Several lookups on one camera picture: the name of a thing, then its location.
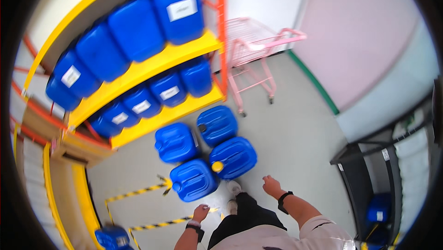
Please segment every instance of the black pants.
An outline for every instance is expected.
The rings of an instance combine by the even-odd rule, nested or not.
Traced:
[[[287,231],[273,211],[257,205],[257,201],[246,192],[239,193],[235,200],[238,205],[237,215],[229,215],[220,223],[212,233],[208,250],[228,236],[258,225],[273,225]]]

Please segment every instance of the black wristband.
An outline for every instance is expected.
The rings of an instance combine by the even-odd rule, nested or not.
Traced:
[[[200,227],[198,227],[198,226],[196,226],[196,225],[191,225],[191,224],[186,225],[185,230],[186,230],[187,228],[192,228],[192,229],[194,229],[194,230],[196,231],[197,235],[198,235],[198,242],[202,242],[203,235],[205,234],[205,231],[203,231]]]
[[[283,207],[283,199],[285,199],[286,196],[288,195],[294,195],[294,193],[292,192],[286,192],[285,194],[283,194],[282,196],[280,196],[280,198],[278,199],[278,209],[281,210],[282,212],[284,212],[285,214],[289,214],[287,212],[287,210]]]

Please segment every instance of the green floor strip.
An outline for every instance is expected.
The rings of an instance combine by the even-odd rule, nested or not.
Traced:
[[[318,82],[318,80],[315,78],[315,76],[307,69],[306,65],[292,52],[292,50],[287,50],[288,55],[291,57],[291,59],[301,68],[301,70],[306,74],[306,76],[311,80],[311,82],[314,84],[314,86],[317,88],[318,92],[321,94],[321,96],[325,99],[326,103],[328,104],[329,108],[332,110],[332,112],[337,115],[340,112],[338,111],[337,107],[335,106],[332,99],[329,97],[326,90],[322,87],[322,85]]]

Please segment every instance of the shoe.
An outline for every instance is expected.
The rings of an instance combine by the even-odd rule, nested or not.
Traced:
[[[228,188],[228,191],[232,193],[234,196],[237,196],[240,192],[243,192],[241,190],[241,186],[236,181],[227,182],[226,188]]]
[[[238,208],[238,205],[237,205],[237,202],[235,200],[229,200],[228,201],[227,209],[228,209],[228,213],[230,215],[234,215],[234,214],[236,215],[237,214],[237,208]]]

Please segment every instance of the gray floor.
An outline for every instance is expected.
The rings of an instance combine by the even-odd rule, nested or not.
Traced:
[[[267,94],[260,86],[242,93],[248,116],[237,117],[239,136],[252,143],[258,163],[241,176],[239,182],[261,206],[277,213],[291,236],[298,237],[298,225],[280,212],[277,202],[263,191],[264,175],[275,177],[283,189],[292,190],[354,236],[355,226],[344,183],[337,168],[329,165],[346,139],[317,90],[286,54],[268,58],[268,64],[277,83],[274,105],[269,105]],[[236,111],[232,98],[224,104]],[[195,121],[203,110],[180,121],[196,130]],[[203,152],[209,153],[208,146],[198,139]],[[104,205],[106,198],[158,184],[157,174],[169,176],[173,166],[160,161],[154,142],[154,132],[149,133],[88,170],[93,200],[103,224],[110,221]],[[231,199],[224,183],[213,194],[192,203],[182,202],[174,191],[166,197],[162,197],[162,193],[160,189],[110,203],[114,222],[128,228],[174,220],[192,214],[200,203],[219,207],[226,214],[225,206]],[[220,221],[219,213],[208,215],[202,224],[206,235],[199,249],[207,248],[210,234]],[[180,223],[135,231],[134,235],[141,249],[173,249],[184,227],[184,223]]]

